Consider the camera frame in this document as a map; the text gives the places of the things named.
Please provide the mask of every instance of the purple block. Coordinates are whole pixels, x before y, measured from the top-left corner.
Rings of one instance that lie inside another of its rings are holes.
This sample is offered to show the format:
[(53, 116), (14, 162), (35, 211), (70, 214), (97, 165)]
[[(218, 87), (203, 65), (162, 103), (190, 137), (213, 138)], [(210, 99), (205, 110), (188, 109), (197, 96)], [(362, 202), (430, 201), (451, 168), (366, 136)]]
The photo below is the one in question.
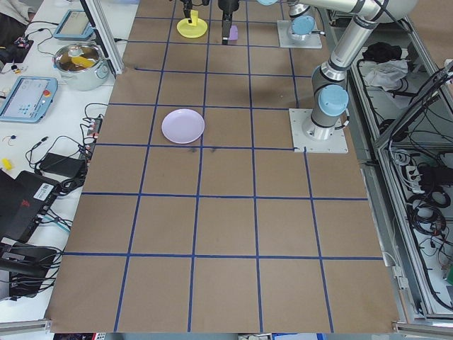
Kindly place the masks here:
[(238, 26), (233, 25), (229, 30), (229, 38), (228, 40), (238, 40)]

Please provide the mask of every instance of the pot lid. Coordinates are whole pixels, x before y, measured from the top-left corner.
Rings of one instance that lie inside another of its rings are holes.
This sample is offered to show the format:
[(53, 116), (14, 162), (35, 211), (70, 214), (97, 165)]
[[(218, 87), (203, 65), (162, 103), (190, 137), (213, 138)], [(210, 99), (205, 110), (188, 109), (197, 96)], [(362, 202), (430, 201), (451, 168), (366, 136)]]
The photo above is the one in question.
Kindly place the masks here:
[(98, 46), (90, 43), (68, 45), (55, 53), (54, 65), (63, 71), (77, 72), (89, 69), (101, 57)]

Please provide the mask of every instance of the power adapter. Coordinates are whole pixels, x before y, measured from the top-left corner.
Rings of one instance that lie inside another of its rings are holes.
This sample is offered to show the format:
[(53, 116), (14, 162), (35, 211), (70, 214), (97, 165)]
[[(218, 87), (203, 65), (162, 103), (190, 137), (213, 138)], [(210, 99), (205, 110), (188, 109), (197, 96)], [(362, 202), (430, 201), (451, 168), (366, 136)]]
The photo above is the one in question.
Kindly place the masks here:
[(70, 179), (78, 177), (85, 171), (86, 163), (83, 159), (75, 159), (61, 154), (48, 152), (40, 162), (40, 170), (51, 174), (61, 175)]

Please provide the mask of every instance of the black laptop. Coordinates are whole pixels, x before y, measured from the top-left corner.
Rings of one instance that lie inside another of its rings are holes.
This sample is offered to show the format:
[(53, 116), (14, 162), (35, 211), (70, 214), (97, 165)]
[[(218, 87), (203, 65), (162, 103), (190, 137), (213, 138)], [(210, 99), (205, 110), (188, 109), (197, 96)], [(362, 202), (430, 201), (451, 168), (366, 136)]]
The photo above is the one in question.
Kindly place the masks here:
[(8, 237), (26, 243), (58, 192), (59, 182), (53, 179), (29, 171), (14, 179), (0, 170), (0, 241)]

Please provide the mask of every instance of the cooking pot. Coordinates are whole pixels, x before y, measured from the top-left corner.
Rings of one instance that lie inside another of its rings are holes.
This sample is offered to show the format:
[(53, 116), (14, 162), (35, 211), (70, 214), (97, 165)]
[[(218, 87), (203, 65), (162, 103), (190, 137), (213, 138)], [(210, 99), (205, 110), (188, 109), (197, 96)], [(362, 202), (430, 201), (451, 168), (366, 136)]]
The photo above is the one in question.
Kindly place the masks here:
[(109, 70), (98, 46), (81, 42), (65, 46), (53, 57), (54, 67), (73, 89), (88, 91), (105, 83)]

